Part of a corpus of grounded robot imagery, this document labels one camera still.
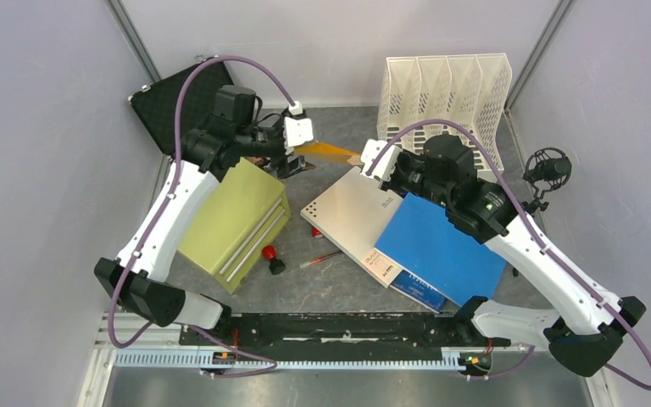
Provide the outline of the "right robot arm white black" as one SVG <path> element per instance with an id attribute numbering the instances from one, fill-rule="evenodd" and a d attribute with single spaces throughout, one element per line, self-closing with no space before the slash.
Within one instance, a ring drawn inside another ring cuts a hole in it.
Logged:
<path id="1" fill-rule="evenodd" d="M 527 309 L 475 296 L 455 324 L 461 343 L 495 337 L 542 346 L 584 377 L 608 366 L 647 310 L 638 297 L 612 293 L 575 265 L 502 185 L 479 178 L 472 149 L 457 136 L 433 137 L 420 154 L 386 142 L 377 150 L 373 176 L 381 189 L 444 208 L 455 230 L 514 266 L 552 306 Z"/>

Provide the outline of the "white paper box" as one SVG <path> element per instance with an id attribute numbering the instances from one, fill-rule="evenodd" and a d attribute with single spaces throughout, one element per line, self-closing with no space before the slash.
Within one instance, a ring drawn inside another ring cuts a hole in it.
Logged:
<path id="1" fill-rule="evenodd" d="M 306 204 L 300 215 L 379 284 L 389 287 L 403 268 L 376 249 L 376 242 L 402 201 L 354 166 Z"/>

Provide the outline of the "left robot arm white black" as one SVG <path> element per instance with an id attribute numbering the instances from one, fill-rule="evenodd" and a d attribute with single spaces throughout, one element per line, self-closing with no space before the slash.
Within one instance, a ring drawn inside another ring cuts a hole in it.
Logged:
<path id="1" fill-rule="evenodd" d="M 256 113 L 260 99 L 243 86 L 223 86 L 212 111 L 180 138 L 180 156 L 172 162 L 156 203 L 131 240 L 114 259 L 98 260 L 94 274 L 116 305 L 156 326 L 200 327 L 212 345 L 226 343 L 231 321 L 226 306 L 205 295 L 166 283 L 170 264 L 197 212 L 245 157 L 280 159 L 314 140 L 303 105 L 293 101 L 270 127 Z"/>

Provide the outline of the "blue plastic folder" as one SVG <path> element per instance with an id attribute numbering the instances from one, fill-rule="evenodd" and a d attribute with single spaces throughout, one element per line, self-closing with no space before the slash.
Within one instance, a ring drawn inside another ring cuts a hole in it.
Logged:
<path id="1" fill-rule="evenodd" d="M 506 261 L 457 231 L 445 209 L 412 194 L 400 204 L 376 249 L 458 306 L 492 298 Z"/>

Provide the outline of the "orange plastic folder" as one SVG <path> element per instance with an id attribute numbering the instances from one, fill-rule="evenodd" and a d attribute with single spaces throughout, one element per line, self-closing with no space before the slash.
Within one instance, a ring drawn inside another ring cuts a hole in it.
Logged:
<path id="1" fill-rule="evenodd" d="M 359 153 L 325 142 L 312 142 L 295 147 L 294 153 L 336 164 L 361 165 Z"/>

